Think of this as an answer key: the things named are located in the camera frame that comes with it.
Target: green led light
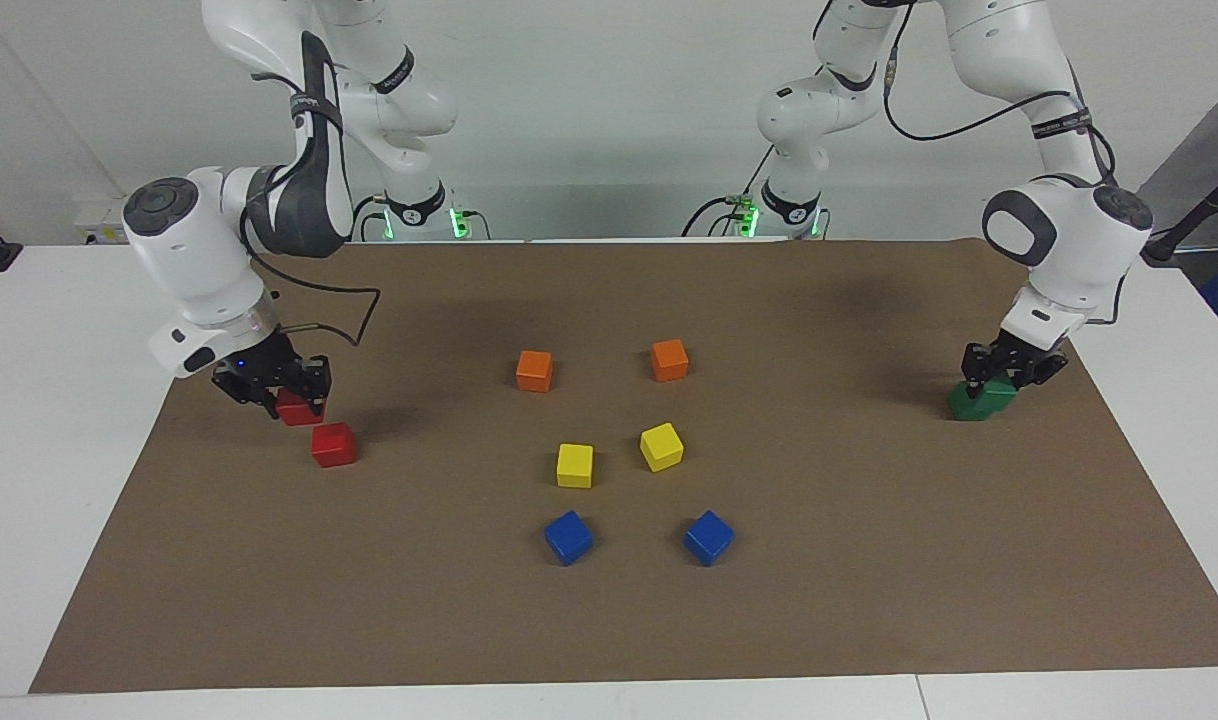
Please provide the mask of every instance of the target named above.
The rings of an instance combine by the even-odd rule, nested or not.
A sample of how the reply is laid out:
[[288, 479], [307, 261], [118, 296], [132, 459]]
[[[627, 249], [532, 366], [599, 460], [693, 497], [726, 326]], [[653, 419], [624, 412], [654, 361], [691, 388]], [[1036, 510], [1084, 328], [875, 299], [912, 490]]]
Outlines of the green led light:
[[449, 223], [453, 223], [453, 236], [457, 240], [471, 236], [471, 222], [468, 222], [458, 208], [449, 208]]
[[760, 208], [753, 205], [750, 213], [742, 216], [742, 224], [738, 228], [738, 233], [743, 238], [754, 238], [758, 227], [760, 227]]

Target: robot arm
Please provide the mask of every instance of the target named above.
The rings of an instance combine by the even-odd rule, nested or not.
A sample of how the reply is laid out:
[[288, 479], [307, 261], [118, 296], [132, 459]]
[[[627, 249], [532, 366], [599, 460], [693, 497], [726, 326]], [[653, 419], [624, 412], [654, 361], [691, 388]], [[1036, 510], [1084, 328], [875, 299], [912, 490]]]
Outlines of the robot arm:
[[421, 140], [458, 122], [454, 99], [421, 65], [389, 0], [317, 0], [339, 71], [340, 104], [352, 136], [379, 164], [401, 238], [462, 238], [453, 190], [436, 172]]
[[818, 73], [760, 101], [760, 132], [773, 143], [769, 178], [755, 191], [762, 234], [812, 233], [829, 167], [823, 139], [879, 111], [879, 51], [895, 17], [894, 9], [828, 0], [814, 29]]
[[999, 192], [983, 214], [987, 241], [1030, 274], [998, 340], [966, 348], [966, 387], [978, 397], [993, 378], [1006, 376], [1016, 387], [1044, 384], [1067, 364], [1062, 342], [1112, 301], [1153, 218], [1139, 196], [1116, 186], [1097, 157], [1093, 116], [1047, 5], [939, 4], [965, 85], [1015, 104], [1058, 93], [1022, 106], [1045, 174]]
[[124, 223], [139, 259], [181, 319], [152, 337], [157, 361], [185, 378], [216, 367], [213, 383], [240, 404], [276, 418], [285, 387], [320, 413], [329, 359], [303, 359], [281, 331], [262, 280], [248, 268], [252, 231], [274, 252], [326, 258], [348, 240], [339, 83], [324, 41], [307, 29], [304, 1], [206, 1], [211, 35], [256, 78], [294, 89], [298, 158], [292, 167], [206, 168], [139, 188]]
[[[760, 214], [766, 233], [811, 234], [828, 167], [821, 143], [873, 117], [882, 91], [887, 100], [896, 58], [883, 86], [875, 86], [878, 54], [896, 10], [911, 13], [917, 1], [829, 1], [815, 32], [818, 76], [761, 101], [760, 129], [777, 150], [756, 199], [767, 210]], [[1034, 182], [993, 197], [984, 213], [987, 241], [1028, 266], [1030, 278], [996, 342], [966, 350], [967, 395], [976, 398], [993, 378], [1023, 387], [1057, 374], [1067, 364], [1062, 342], [1112, 300], [1153, 221], [1139, 196], [1114, 185], [1097, 156], [1093, 116], [1044, 0], [938, 2], [960, 78], [983, 95], [1021, 104], [1045, 168]]]

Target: table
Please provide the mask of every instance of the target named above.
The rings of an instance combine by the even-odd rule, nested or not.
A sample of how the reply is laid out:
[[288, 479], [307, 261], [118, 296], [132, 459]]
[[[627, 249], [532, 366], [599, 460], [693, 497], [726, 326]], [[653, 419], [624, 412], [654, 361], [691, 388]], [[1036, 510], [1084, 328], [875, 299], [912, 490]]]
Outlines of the table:
[[[1124, 306], [1075, 347], [1218, 588], [1218, 322], [1177, 270], [1139, 266]], [[125, 247], [0, 275], [0, 719], [1218, 718], [1218, 669], [21, 697], [169, 389], [144, 345], [169, 313]]]

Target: brown paper mat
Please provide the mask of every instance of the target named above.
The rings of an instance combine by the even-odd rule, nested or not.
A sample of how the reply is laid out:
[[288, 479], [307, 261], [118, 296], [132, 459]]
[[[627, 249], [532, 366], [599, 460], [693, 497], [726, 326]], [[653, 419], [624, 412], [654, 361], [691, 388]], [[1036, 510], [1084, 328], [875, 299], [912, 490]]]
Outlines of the brown paper mat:
[[[1085, 370], [948, 420], [1021, 268], [983, 242], [348, 247], [281, 266], [379, 283], [309, 430], [179, 383], [33, 692], [759, 679], [1218, 665], [1218, 598]], [[358, 298], [284, 283], [286, 323]], [[691, 379], [658, 386], [650, 344]], [[554, 392], [512, 387], [554, 352]], [[652, 475], [638, 432], [674, 422]], [[561, 442], [596, 489], [554, 485]], [[541, 538], [576, 509], [596, 549]], [[715, 509], [711, 569], [681, 546]]]

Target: black joint cap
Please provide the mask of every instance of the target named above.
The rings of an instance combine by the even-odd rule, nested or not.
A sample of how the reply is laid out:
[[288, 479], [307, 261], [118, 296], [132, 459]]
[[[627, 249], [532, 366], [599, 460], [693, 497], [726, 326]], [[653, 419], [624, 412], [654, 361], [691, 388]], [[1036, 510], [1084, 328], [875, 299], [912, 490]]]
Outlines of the black joint cap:
[[1121, 221], [1139, 231], [1149, 231], [1156, 227], [1152, 210], [1141, 197], [1119, 186], [1099, 186], [1093, 191], [1093, 200], [1097, 202], [1097, 208], [1113, 221]]
[[200, 199], [201, 190], [188, 178], [144, 184], [125, 201], [125, 224], [138, 236], [161, 236], [192, 213]]
[[205, 369], [207, 364], [213, 363], [213, 361], [217, 361], [217, 356], [213, 355], [213, 351], [208, 347], [202, 347], [196, 352], [192, 352], [192, 356], [184, 361], [183, 368], [188, 370], [188, 373], [199, 373]]

